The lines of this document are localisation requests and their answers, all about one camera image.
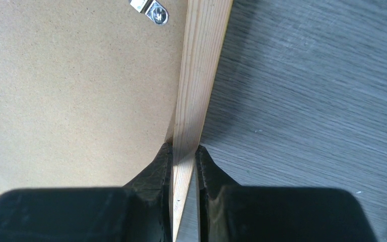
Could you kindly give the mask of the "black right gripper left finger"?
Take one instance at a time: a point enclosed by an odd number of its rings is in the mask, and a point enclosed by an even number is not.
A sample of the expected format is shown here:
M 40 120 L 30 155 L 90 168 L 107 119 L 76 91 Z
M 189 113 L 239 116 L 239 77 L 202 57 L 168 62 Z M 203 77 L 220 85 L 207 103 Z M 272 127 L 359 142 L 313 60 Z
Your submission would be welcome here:
M 0 196 L 0 241 L 172 241 L 172 146 L 121 187 L 17 189 Z

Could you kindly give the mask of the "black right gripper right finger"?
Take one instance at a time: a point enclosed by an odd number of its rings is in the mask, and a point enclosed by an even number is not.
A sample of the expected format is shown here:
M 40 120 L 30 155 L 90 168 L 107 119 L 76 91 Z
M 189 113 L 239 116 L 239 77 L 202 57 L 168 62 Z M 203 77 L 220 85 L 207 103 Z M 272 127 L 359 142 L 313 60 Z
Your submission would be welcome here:
M 376 241 L 346 190 L 243 186 L 204 146 L 195 160 L 200 241 Z

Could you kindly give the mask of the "yellow picture frame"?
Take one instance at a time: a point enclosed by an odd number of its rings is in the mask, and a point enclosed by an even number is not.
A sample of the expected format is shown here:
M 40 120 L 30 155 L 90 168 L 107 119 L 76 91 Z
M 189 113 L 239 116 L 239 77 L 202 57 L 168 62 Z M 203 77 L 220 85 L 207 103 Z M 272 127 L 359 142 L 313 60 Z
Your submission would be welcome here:
M 232 1 L 0 1 L 0 194 L 123 185 L 173 142 L 176 241 Z

